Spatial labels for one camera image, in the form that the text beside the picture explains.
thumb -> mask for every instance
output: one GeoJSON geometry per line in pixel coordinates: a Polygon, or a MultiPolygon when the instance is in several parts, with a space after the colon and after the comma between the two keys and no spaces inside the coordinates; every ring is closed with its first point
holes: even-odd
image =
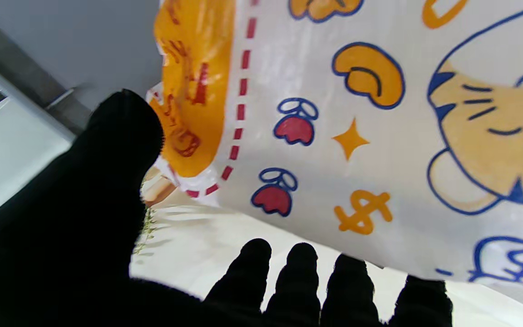
{"type": "Polygon", "coordinates": [[[124,89],[98,106],[70,151],[81,153],[99,178],[140,186],[163,144],[163,130],[151,106],[124,89]]]}

white plastic bag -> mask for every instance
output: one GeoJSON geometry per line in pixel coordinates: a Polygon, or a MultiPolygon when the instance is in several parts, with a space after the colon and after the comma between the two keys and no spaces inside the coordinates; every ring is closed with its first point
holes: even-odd
{"type": "Polygon", "coordinates": [[[156,166],[428,279],[523,283],[523,1],[166,0],[156,166]]]}

cartoon cat print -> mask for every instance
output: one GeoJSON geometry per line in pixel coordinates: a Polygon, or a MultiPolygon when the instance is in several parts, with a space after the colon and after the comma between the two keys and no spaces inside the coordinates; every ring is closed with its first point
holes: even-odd
{"type": "MultiPolygon", "coordinates": [[[[469,46],[485,49],[490,43],[510,42],[509,52],[500,52],[499,56],[509,56],[510,64],[517,66],[513,61],[523,57],[523,40],[518,41],[522,46],[517,49],[514,41],[502,38],[501,33],[490,39],[491,33],[504,27],[519,29],[515,34],[523,35],[523,11],[459,44],[442,60],[429,84],[428,100],[436,112],[446,148],[431,160],[428,182],[442,203],[465,215],[483,213],[502,200],[523,204],[523,74],[513,76],[510,82],[484,79],[484,72],[477,72],[482,69],[474,69],[467,62],[486,54],[459,55],[469,46]],[[454,160],[463,174],[485,191],[485,196],[461,201],[448,195],[441,188],[442,176],[436,169],[443,159],[454,160]]],[[[502,58],[494,60],[505,62],[502,58]]]]}

black glove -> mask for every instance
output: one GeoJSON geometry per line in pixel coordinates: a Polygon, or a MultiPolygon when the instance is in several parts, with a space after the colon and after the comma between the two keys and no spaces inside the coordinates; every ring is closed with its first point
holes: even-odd
{"type": "MultiPolygon", "coordinates": [[[[341,254],[328,281],[326,301],[320,310],[316,296],[317,255],[307,243],[297,244],[280,271],[276,293],[260,312],[266,291],[271,248],[262,240],[249,241],[231,263],[204,303],[236,315],[261,321],[264,326],[284,327],[375,327],[382,326],[372,302],[374,285],[364,261],[341,254]]],[[[449,327],[452,304],[444,282],[407,277],[396,304],[391,326],[449,327]]]]}

